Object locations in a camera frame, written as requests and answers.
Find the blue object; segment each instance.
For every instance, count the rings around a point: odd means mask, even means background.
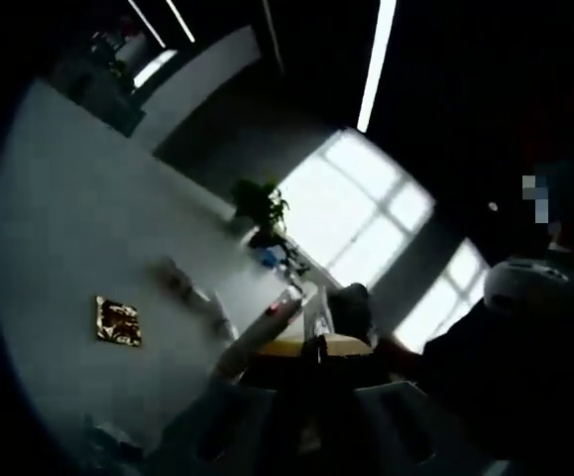
[[[265,268],[272,270],[278,264],[278,257],[268,248],[261,248],[256,252],[258,261]]]

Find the fluorescent light strip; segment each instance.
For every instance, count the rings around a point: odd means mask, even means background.
[[[280,55],[280,48],[278,46],[278,37],[276,36],[276,29],[274,28],[274,19],[271,16],[271,8],[269,8],[269,0],[263,0],[263,7],[265,9],[265,16],[267,17],[267,26],[271,35],[271,41],[274,44],[274,53],[276,54],[276,61],[282,74],[285,73],[285,64],[283,57]]]
[[[180,23],[180,26],[183,28],[183,31],[185,32],[185,34],[187,35],[189,40],[192,43],[194,43],[195,42],[194,35],[191,33],[191,31],[189,30],[189,28],[185,24],[185,21],[183,20],[182,16],[180,15],[178,10],[176,9],[176,6],[174,5],[174,3],[172,3],[172,0],[166,0],[166,3],[168,3],[168,6],[172,10],[172,13],[174,13],[174,16],[176,17],[176,19]]]
[[[134,79],[135,87],[143,86],[144,83],[148,79],[150,79],[150,77],[155,72],[157,72],[159,69],[161,69],[161,66],[163,66],[165,63],[167,63],[172,58],[174,58],[174,55],[176,55],[175,50],[165,50],[163,53],[161,53],[156,58],[154,58],[152,61],[150,61],[146,65],[146,67],[144,67],[141,71],[139,71],[139,73],[135,76],[135,79]]]
[[[148,30],[150,30],[150,33],[152,33],[152,35],[155,37],[155,39],[159,42],[159,45],[161,45],[161,48],[165,48],[166,44],[164,43],[164,41],[161,39],[161,37],[159,36],[159,34],[157,33],[157,31],[153,28],[153,26],[150,24],[150,22],[148,21],[148,19],[146,18],[146,16],[143,14],[143,12],[141,11],[141,9],[137,6],[137,4],[134,2],[134,0],[128,0],[128,3],[130,4],[130,6],[135,10],[135,12],[137,12],[137,15],[139,15],[139,18],[141,18],[143,20],[143,22],[146,24],[146,26],[148,27]]]
[[[379,4],[379,14],[377,15],[377,27],[375,29],[375,40],[373,41],[373,50],[370,55],[370,65],[368,66],[368,76],[366,78],[366,87],[362,98],[362,107],[359,111],[357,120],[357,129],[366,132],[370,122],[370,114],[373,112],[373,104],[377,95],[379,78],[382,74],[384,59],[386,58],[386,48],[390,38],[390,30],[393,27],[393,16],[397,0],[381,0]]]

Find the white helmet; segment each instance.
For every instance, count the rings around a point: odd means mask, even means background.
[[[546,260],[509,258],[485,279],[485,305],[497,312],[545,313],[566,294],[572,273]]]

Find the dark ceiling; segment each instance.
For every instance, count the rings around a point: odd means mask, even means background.
[[[270,4],[287,77],[355,127],[379,2]],[[366,135],[488,261],[540,246],[521,176],[574,156],[574,4],[398,0]]]

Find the green plant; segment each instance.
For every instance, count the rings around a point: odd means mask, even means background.
[[[247,216],[264,233],[273,234],[277,227],[285,229],[288,203],[274,181],[265,184],[241,179],[232,188],[235,216]]]

